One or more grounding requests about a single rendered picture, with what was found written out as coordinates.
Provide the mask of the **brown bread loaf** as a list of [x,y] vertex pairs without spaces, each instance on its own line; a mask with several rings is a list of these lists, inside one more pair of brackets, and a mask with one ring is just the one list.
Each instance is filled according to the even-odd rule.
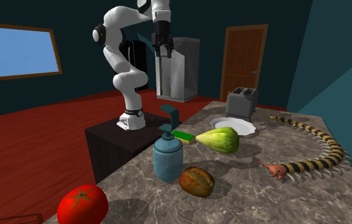
[[179,177],[180,187],[197,197],[209,197],[215,186],[214,177],[199,167],[187,167]]

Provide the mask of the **black cabinet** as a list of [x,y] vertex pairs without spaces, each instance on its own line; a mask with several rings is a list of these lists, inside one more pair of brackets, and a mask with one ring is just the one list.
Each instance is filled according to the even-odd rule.
[[137,69],[147,73],[146,45],[140,40],[125,40],[120,45],[123,56]]

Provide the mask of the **wooden framed window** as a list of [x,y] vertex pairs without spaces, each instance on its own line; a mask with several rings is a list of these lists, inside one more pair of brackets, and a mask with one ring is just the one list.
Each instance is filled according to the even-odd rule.
[[0,81],[60,74],[52,29],[0,24]]

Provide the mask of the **white plate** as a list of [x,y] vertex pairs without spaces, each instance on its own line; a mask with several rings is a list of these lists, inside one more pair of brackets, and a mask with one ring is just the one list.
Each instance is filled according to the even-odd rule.
[[231,127],[239,136],[248,136],[256,131],[256,127],[252,123],[232,117],[215,118],[210,124],[213,129]]

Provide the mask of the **grey toaster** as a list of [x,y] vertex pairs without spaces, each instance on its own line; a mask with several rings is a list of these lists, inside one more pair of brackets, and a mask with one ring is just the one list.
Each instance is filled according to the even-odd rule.
[[257,101],[257,89],[237,87],[227,96],[226,114],[251,120]]

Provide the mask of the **brown wooden door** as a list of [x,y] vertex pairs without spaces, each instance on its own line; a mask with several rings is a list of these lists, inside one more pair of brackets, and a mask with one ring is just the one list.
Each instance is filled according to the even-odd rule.
[[267,30],[267,24],[226,28],[221,100],[237,87],[258,87]]

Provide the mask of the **yellow black centipede toy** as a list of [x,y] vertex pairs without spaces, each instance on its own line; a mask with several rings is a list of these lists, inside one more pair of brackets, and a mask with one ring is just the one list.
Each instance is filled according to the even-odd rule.
[[306,123],[282,116],[270,116],[269,118],[301,130],[311,136],[322,148],[321,154],[315,158],[280,164],[263,164],[273,178],[281,180],[288,177],[292,183],[297,184],[303,182],[303,174],[311,179],[314,179],[314,175],[317,174],[323,179],[325,176],[332,177],[334,171],[342,175],[344,170],[349,170],[349,152],[331,135]]

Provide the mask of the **green and yellow sponge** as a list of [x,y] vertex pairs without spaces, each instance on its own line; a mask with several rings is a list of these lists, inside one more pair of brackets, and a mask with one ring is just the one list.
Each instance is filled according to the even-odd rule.
[[195,139],[195,136],[192,135],[192,134],[187,134],[185,132],[181,132],[181,131],[177,131],[177,130],[174,130],[172,132],[172,134],[174,135],[175,138],[179,139],[181,142],[183,143],[187,143],[187,144],[190,144],[194,139]]

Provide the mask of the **blue soap dispenser bottle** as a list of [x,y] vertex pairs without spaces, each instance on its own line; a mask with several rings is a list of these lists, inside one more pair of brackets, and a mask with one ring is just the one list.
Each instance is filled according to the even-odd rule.
[[160,109],[171,117],[171,122],[159,127],[163,134],[153,146],[153,167],[158,179],[172,182],[183,171],[183,144],[172,133],[180,124],[180,114],[169,104],[162,105]]

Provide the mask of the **red tomato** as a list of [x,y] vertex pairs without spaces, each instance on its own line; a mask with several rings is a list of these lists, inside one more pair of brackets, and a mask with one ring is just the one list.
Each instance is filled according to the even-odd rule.
[[105,193],[96,185],[82,185],[59,203],[59,224],[100,224],[108,212]]

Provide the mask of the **dark robot stand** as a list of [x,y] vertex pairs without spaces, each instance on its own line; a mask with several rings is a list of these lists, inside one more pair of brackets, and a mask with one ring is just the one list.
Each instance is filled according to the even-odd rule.
[[162,135],[159,127],[171,120],[145,113],[146,126],[138,130],[123,130],[117,118],[85,129],[94,178],[100,183],[128,161],[150,147]]

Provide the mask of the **green pear-shaped fruit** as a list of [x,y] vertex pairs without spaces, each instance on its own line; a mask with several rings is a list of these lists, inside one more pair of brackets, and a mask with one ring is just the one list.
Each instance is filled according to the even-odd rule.
[[220,153],[233,154],[239,149],[239,136],[232,127],[221,127],[196,136],[196,141]]

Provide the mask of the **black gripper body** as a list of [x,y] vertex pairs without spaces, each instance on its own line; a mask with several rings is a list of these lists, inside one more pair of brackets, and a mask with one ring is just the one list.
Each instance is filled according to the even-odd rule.
[[170,46],[171,38],[170,38],[170,30],[171,23],[166,20],[158,20],[153,23],[154,31],[155,31],[155,41],[154,46]]

